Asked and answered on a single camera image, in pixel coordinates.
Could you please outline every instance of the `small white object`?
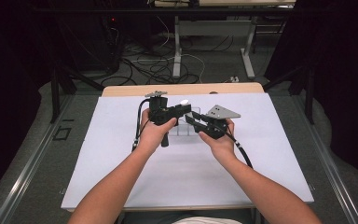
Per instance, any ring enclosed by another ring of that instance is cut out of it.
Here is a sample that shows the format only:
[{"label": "small white object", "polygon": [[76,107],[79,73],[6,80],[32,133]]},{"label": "small white object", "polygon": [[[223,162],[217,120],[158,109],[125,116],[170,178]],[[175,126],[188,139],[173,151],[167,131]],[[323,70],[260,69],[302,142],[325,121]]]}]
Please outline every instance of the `small white object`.
[{"label": "small white object", "polygon": [[188,104],[188,100],[183,100],[180,102],[180,105],[187,105]]}]

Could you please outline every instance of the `gray carpet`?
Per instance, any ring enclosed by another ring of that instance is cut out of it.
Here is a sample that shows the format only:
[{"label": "gray carpet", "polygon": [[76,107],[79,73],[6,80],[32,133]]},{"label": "gray carpet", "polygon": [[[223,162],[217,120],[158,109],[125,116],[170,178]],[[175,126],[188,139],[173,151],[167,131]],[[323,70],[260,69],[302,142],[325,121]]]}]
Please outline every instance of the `gray carpet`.
[{"label": "gray carpet", "polygon": [[[277,39],[276,36],[260,36],[258,38],[256,54],[251,55],[251,61],[255,73],[259,75],[260,79],[262,79],[261,76],[264,74]],[[193,45],[194,48],[197,46],[198,48],[210,49],[215,46],[215,43],[220,43],[221,40],[222,37],[208,40],[196,39]],[[238,52],[238,46],[241,45],[241,42],[235,41],[237,39],[234,39],[233,46],[227,51],[217,51],[212,54],[211,52],[191,52],[192,55],[202,59],[202,63],[192,57],[185,57],[184,63],[192,74],[197,75],[202,72],[203,65],[205,65],[201,78],[205,83],[224,82],[230,76],[238,76],[241,82],[250,81],[244,74],[240,53]],[[115,76],[128,75],[129,69],[125,65],[120,66],[120,70],[115,74]],[[136,74],[134,79],[138,84],[144,84],[147,81],[147,77],[139,74]],[[117,80],[108,80],[105,84],[114,85],[115,82]],[[60,208],[63,198],[61,191],[67,187],[71,178],[99,93],[84,83],[77,82],[76,85],[79,92],[71,98],[72,103],[58,121],[58,127],[61,126],[62,130],[55,136],[56,139],[64,138],[70,129],[68,138],[66,140],[49,141],[48,149],[43,154],[43,159],[38,164],[31,183],[27,186],[20,202],[16,204],[17,208],[11,214],[8,223],[65,223],[70,216],[70,213]],[[307,125],[301,119],[301,112],[296,109],[294,98],[285,91],[286,87],[286,83],[283,83],[272,89],[270,95],[300,167],[307,181],[315,188],[312,191],[315,203],[310,206],[323,223],[349,223],[321,165]],[[38,115],[16,158],[0,182],[0,208],[21,174],[24,165],[32,153],[38,149],[49,126],[48,122],[51,116],[49,84],[41,88],[40,92],[43,98]],[[314,106],[314,118],[318,133],[324,143],[329,146],[331,128],[322,107],[317,103]],[[353,203],[358,208],[358,171],[340,159],[336,157],[334,159]]]}]

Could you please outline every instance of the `table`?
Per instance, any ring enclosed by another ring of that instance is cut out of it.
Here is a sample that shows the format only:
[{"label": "table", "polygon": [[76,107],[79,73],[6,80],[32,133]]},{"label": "table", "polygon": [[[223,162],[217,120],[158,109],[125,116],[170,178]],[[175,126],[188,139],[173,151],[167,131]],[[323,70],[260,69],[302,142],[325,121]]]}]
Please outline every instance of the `table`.
[{"label": "table", "polygon": [[[200,0],[200,7],[260,7],[292,5],[296,0]],[[187,7],[188,3],[181,1],[155,1],[156,7]],[[255,35],[257,17],[249,21],[180,21],[175,16],[175,58],[173,65],[174,77],[180,76],[180,63],[182,49],[180,47],[181,35],[236,35],[245,36],[245,48],[241,49],[241,56],[246,75],[255,78],[255,72],[249,58],[249,51]]]},{"label": "table", "polygon": [[[254,168],[304,202],[313,202],[273,104],[259,84],[189,84],[107,87],[80,150],[63,209],[74,210],[85,194],[131,153],[137,107],[142,95],[151,91],[167,91],[168,105],[186,97],[204,111],[210,104],[237,105],[240,111],[236,112],[242,117],[234,120],[236,135],[240,142],[244,139],[238,136],[247,136],[242,145]],[[158,148],[150,158],[123,211],[254,207],[196,134],[176,136],[170,132],[169,139],[170,146]],[[240,152],[236,153],[241,160]]]}]

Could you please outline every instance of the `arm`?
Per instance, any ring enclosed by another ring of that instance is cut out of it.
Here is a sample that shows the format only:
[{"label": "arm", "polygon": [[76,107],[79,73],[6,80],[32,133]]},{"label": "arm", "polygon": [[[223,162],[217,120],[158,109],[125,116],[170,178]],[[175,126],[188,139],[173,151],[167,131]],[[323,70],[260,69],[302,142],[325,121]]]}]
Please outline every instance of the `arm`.
[{"label": "arm", "polygon": [[[234,133],[234,123],[231,120],[227,122],[228,128]],[[233,142],[227,136],[214,140],[206,133],[200,133],[200,137],[268,222],[321,223],[293,192],[239,161],[234,154]]]},{"label": "arm", "polygon": [[112,172],[95,185],[72,214],[69,223],[113,223],[121,212],[147,160],[156,151],[164,134],[176,123],[171,119],[156,126],[148,121],[148,109],[142,113],[138,147]]}]

